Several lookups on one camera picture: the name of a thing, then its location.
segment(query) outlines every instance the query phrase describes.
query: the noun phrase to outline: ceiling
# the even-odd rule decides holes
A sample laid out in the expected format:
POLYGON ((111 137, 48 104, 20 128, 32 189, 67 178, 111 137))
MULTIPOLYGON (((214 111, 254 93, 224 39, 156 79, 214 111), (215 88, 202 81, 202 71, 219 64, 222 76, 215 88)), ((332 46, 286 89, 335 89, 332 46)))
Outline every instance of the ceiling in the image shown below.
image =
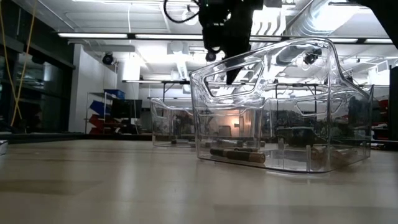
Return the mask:
MULTIPOLYGON (((167 8, 175 19, 181 19, 187 3, 170 0, 167 8)), ((27 11, 32 11, 34 0, 14 0, 27 11)), ((295 7, 284 9, 286 23, 289 22, 306 6, 310 0, 295 0, 295 7)), ((39 0, 37 17, 58 32, 133 32, 133 33, 169 33, 169 34, 201 34, 201 26, 174 24, 168 21, 162 10, 162 1, 141 0, 132 4, 105 4, 102 2, 81 2, 72 0, 39 0), (128 13, 130 12, 130 29, 128 13)), ((333 22, 330 17, 326 22, 333 22)), ((331 36, 337 37, 388 37, 384 29, 369 9, 357 10, 342 26, 338 27, 331 36)), ((145 62, 141 67, 143 76, 155 74, 170 74, 176 70, 176 63, 167 55, 167 44, 170 41, 158 40, 96 40, 83 42, 90 50, 91 47, 104 45, 133 45, 145 62)), ((189 42, 189 46, 203 46, 201 42, 189 42)), ((398 51, 393 45, 337 45, 339 59, 344 69, 354 68, 355 72, 365 71, 369 64, 363 62, 378 62, 382 57, 398 57, 398 51), (357 62, 357 57, 367 58, 357 62)), ((117 54, 124 58, 128 53, 117 54)), ((186 62, 188 70, 196 70, 208 62, 201 57, 189 58, 186 62)))

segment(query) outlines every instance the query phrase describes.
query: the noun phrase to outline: white wall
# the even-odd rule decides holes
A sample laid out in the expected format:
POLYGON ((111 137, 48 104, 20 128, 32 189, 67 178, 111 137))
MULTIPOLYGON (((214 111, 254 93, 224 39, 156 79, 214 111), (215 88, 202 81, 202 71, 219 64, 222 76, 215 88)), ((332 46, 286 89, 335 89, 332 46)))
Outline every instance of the white wall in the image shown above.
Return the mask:
POLYGON ((123 83, 123 80, 139 80, 139 66, 137 70, 130 68, 129 62, 118 63, 118 83, 117 89, 123 91, 127 100, 138 99, 139 84, 123 83))
POLYGON ((368 85, 390 85, 390 70, 377 72, 374 68, 370 69, 368 74, 368 85))
MULTIPOLYGON (((103 92, 104 88, 116 88, 117 75, 85 52, 80 44, 75 45, 73 64, 76 69, 73 71, 72 77, 69 131, 84 133, 87 93, 103 92)), ((88 110, 88 112, 88 117, 90 117, 93 112, 92 110, 88 110)), ((91 127, 92 125, 88 125, 87 132, 90 132, 91 127)))

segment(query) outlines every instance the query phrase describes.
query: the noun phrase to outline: ductwork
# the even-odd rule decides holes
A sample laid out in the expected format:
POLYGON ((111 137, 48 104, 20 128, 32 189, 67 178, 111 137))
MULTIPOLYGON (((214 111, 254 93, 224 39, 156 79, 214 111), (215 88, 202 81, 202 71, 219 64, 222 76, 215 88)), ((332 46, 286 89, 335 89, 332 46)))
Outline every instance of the ductwork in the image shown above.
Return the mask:
MULTIPOLYGON (((177 64, 178 73, 180 74, 179 80, 189 80, 187 63, 186 63, 187 58, 185 57, 186 55, 188 55, 188 44, 181 41, 172 41, 171 43, 169 43, 167 51, 168 53, 177 55, 176 64, 177 64)), ((191 88, 189 85, 183 85, 182 89, 183 93, 191 92, 191 88)))
POLYGON ((353 6, 331 5, 342 0, 314 0, 294 18, 285 31, 291 36, 328 36, 346 23, 359 9, 353 6))
MULTIPOLYGON (((264 7, 262 11, 254 11, 252 35, 282 35, 286 29, 286 16, 282 8, 264 7)), ((253 43, 251 49, 266 46, 267 43, 253 43)))

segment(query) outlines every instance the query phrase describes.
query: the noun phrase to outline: yellow rope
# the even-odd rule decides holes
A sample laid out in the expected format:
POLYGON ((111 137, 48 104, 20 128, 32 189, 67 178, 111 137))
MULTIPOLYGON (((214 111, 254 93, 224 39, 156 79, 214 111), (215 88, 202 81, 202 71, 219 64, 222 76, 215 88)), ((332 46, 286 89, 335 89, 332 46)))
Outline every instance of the yellow rope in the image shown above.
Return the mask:
MULTIPOLYGON (((6 33, 4 31, 4 23, 2 21, 2 7, 1 7, 1 2, 0 2, 0 23, 1 23, 1 34, 2 34, 2 45, 4 47, 4 56, 6 58, 6 67, 7 67, 7 73, 8 73, 8 78, 11 84, 11 90, 12 90, 12 95, 14 96, 14 101, 17 100, 17 96, 15 95, 15 88, 14 84, 11 78, 11 72, 10 72, 10 67, 8 64, 8 57, 7 57, 7 47, 6 47, 6 33)), ((21 115, 21 110, 19 109, 19 106, 17 107, 18 113, 19 113, 19 118, 22 119, 21 115)))
MULTIPOLYGON (((33 25, 35 23, 36 7, 37 7, 37 0, 35 0, 35 4, 33 5, 32 23, 30 25, 30 32, 29 32, 29 39, 27 41, 26 55, 29 54, 30 43, 32 42, 32 32, 33 32, 33 25)), ((28 58, 29 58, 28 56, 25 57, 24 68, 22 69, 21 81, 19 82, 18 96, 17 96, 17 100, 15 102, 14 115, 12 115, 11 126, 14 124, 19 98, 21 97, 22 82, 24 81, 24 75, 25 75, 25 71, 26 71, 26 64, 27 64, 28 58)))

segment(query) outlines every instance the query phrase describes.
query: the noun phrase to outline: table surface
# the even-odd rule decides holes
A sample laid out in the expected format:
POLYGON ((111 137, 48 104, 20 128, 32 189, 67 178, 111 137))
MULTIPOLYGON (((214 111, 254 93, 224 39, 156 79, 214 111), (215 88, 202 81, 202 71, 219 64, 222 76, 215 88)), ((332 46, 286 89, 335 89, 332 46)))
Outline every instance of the table surface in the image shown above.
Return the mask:
POLYGON ((398 223, 398 152, 320 175, 201 161, 140 141, 10 145, 1 223, 398 223))

